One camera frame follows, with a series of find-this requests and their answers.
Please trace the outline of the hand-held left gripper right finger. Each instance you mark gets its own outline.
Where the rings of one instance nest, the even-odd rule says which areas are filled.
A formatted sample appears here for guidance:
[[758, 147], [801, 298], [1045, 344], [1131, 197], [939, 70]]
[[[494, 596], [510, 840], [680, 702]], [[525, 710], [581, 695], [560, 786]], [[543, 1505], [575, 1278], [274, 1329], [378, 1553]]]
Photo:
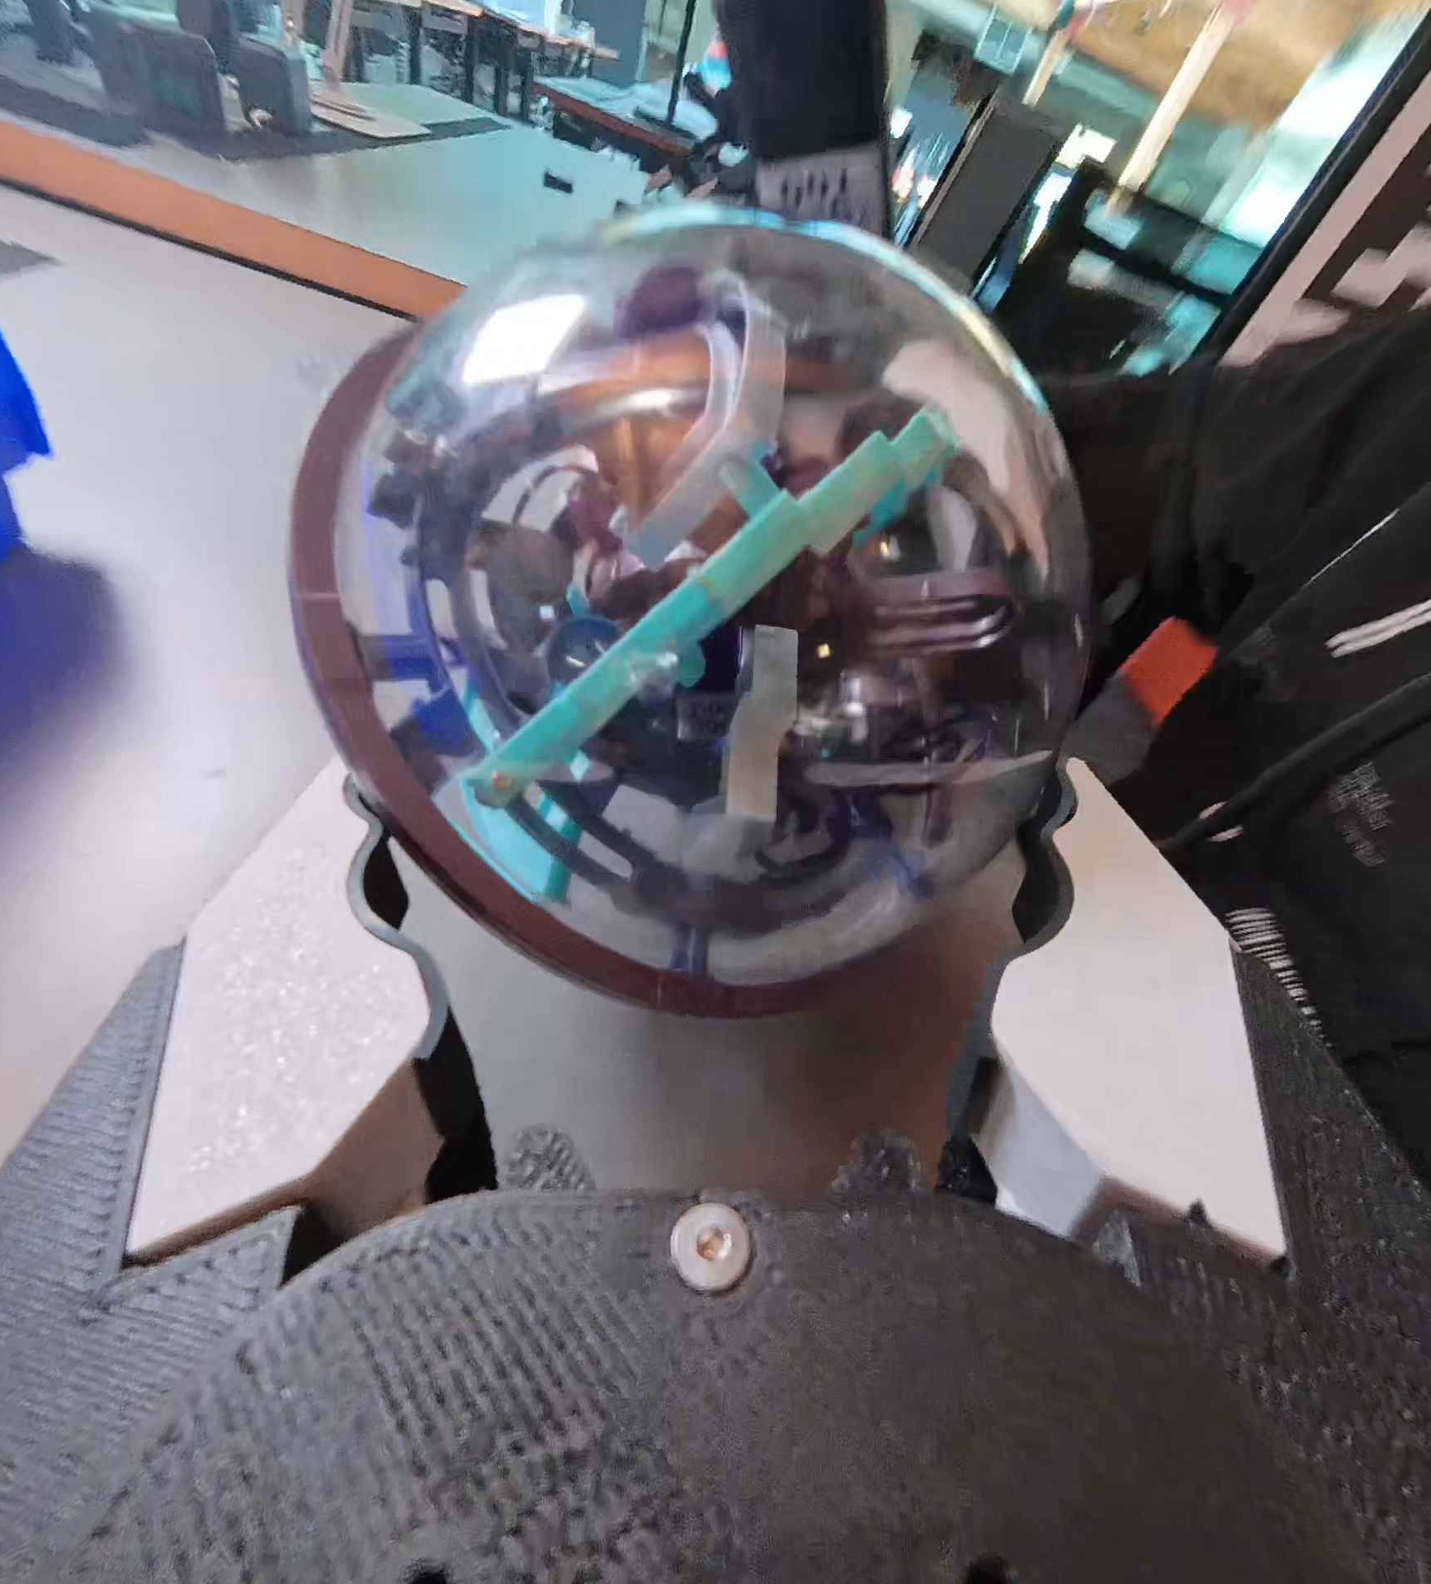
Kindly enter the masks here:
[[1048, 791], [1018, 842], [1020, 943], [982, 976], [948, 1133], [1004, 1217], [1060, 1240], [1200, 1210], [1231, 1253], [1281, 1260], [1240, 953], [1085, 763]]

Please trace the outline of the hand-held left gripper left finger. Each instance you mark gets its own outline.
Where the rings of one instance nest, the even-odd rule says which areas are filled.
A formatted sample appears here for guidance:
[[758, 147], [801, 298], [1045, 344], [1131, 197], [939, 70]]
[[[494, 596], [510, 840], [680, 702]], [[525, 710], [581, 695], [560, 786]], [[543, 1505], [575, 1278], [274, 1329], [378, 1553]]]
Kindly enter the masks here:
[[441, 969], [388, 910], [390, 840], [330, 760], [192, 921], [126, 1250], [274, 1212], [347, 1241], [424, 1210], [472, 1070]]

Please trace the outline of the clear plastic maze ball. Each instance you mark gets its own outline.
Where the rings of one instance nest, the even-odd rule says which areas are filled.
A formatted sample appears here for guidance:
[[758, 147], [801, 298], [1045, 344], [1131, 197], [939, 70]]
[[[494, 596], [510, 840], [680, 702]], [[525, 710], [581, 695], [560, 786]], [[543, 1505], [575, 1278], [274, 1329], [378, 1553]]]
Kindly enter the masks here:
[[1081, 494], [971, 294], [839, 223], [627, 212], [362, 355], [289, 507], [299, 652], [386, 834], [527, 959], [806, 1005], [1055, 781]]

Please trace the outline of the person's right forearm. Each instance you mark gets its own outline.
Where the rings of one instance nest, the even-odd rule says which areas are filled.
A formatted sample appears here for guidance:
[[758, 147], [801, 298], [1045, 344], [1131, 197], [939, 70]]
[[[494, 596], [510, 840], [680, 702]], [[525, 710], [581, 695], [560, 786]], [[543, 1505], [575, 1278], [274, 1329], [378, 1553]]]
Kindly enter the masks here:
[[1238, 631], [1388, 524], [1431, 540], [1431, 304], [1250, 365], [1043, 375], [1093, 600]]

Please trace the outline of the orange traffic cone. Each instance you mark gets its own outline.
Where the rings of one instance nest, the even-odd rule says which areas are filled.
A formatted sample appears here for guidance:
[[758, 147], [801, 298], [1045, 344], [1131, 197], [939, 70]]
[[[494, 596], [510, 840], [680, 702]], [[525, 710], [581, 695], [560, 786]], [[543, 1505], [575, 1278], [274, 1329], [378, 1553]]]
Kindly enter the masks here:
[[1151, 730], [1159, 730], [1217, 664], [1218, 644], [1167, 618], [1118, 667], [1114, 682]]

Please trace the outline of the wooden office desk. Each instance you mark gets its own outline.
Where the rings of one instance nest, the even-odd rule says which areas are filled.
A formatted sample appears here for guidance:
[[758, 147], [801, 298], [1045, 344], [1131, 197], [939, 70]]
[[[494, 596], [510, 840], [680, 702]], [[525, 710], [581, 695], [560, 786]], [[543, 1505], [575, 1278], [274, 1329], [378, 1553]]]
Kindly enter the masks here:
[[452, 95], [353, 93], [452, 134], [230, 161], [170, 138], [114, 149], [0, 110], [0, 184], [405, 319], [645, 199], [636, 164], [504, 118], [467, 131], [485, 114]]

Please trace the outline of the black white checker tag board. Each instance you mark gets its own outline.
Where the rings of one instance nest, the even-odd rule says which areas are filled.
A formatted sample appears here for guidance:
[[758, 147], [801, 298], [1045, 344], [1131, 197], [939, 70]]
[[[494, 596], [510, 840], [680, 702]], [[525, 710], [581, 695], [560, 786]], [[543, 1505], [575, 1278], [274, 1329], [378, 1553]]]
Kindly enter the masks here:
[[1251, 364], [1431, 304], [1431, 20], [1289, 215], [1202, 352]]

